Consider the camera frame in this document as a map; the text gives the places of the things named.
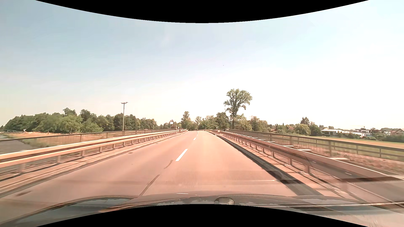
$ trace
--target white house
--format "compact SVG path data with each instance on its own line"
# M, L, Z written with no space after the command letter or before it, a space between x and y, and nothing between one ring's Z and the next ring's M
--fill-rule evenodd
M343 130L339 130L339 129L328 129L328 128L326 128L326 129L323 129L321 131L322 131L323 135L326 135L326 136L335 136L335 135L337 135L337 133L343 133L343 134L347 133L347 134L349 134L348 131L343 131Z
M371 137L372 136L372 133L371 133L372 130L370 130L370 129L361 128L361 129L352 129L352 130L349 130L349 131L351 133L354 133L354 134L360 133L361 136L363 136L363 137Z

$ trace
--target metal railing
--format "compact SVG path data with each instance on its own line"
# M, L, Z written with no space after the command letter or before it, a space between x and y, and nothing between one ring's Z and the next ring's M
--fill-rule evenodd
M37 149L71 143L80 143L85 141L122 137L127 135L138 135L153 132L166 132L171 130L172 129L169 128L143 129L143 130L128 130L128 131L77 133L77 134L64 134L64 135L44 135L37 137L2 139L0 140L0 153L17 152L20 151L21 148L23 148L24 150Z
M13 172L23 173L26 168L33 168L45 164L57 164L82 158L90 153L102 153L112 149L141 143L152 139L166 137L186 130L171 130L167 132L154 132L141 135L130 135L118 138L86 141L81 143L60 145L0 154L0 174Z
M359 188L362 192L377 195L383 200L390 202L403 201L404 187L401 175L356 164L340 158L311 153L310 150L294 148L291 145L281 145L274 141L265 141L252 136L240 135L231 132L222 132L219 130L207 130L213 134L223 136L226 139L237 141L243 145L249 146L258 152L269 154L270 156L282 162L293 166L302 172L322 179L328 183L335 183L333 179L341 185L340 189L352 194L347 188Z
M293 145L300 148L312 149L316 153L334 156L338 152L351 153L361 156L382 158L404 162L404 149L365 143L339 141L334 139L322 139L295 135L284 135L269 132L244 131L228 129L228 132L248 135L259 139L274 141L284 145Z
M391 175L387 175L369 168L365 168L362 166L357 166L351 163L343 162L341 160L338 160L338 158L333 158L333 157L328 157L316 153L311 153L308 151L305 151L304 149L296 149L293 147L290 147L289 145L281 145L277 144L274 141L264 141L263 139L259 138L254 138L254 137L249 137L247 135L240 135L236 133L231 133L231 132L223 132L219 130L210 130L212 132L215 132L217 134L224 135L227 138L230 138L232 140L235 140L237 142L240 142L242 144L249 144L249 146L257 149L257 150L262 150L262 152L269 151L272 156L275 155L275 153L286 157L289 159L289 162L291 163L292 161L296 161L302 165L304 165L304 170L306 172L309 172L310 167L317 166L319 170L324 171L325 169L322 166L332 166L333 169L338 169L339 172L342 172L344 174L340 174L340 179L343 179L344 177L348 176L353 176L355 177L349 177L349 178L369 178L369 179L378 179L378 178L383 178L383 179L394 179L396 180L395 177L392 177Z

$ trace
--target road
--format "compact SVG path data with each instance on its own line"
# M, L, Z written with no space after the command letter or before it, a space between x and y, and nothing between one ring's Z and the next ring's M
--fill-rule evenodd
M221 138L190 131L0 198L0 221L95 195L185 191L296 195Z

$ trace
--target building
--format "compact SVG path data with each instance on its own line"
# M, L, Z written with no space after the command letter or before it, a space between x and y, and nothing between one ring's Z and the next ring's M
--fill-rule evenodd
M360 133L361 136L363 136L363 137L371 137L372 136L372 130L370 130L370 129L361 128L361 129L352 129L352 130L349 130L349 131L351 133L354 133L354 134Z
M342 134L349 134L349 131L343 131L339 129L323 129L321 130L324 136L336 136L337 133L342 133Z
M398 130L392 131L391 135L393 136L398 136L398 135L404 135L404 128L399 128Z

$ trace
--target lamp post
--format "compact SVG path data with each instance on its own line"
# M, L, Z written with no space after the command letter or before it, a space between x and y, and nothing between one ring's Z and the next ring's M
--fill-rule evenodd
M128 102L123 102L121 104L124 105L123 119L122 119L122 135L125 135L125 104Z

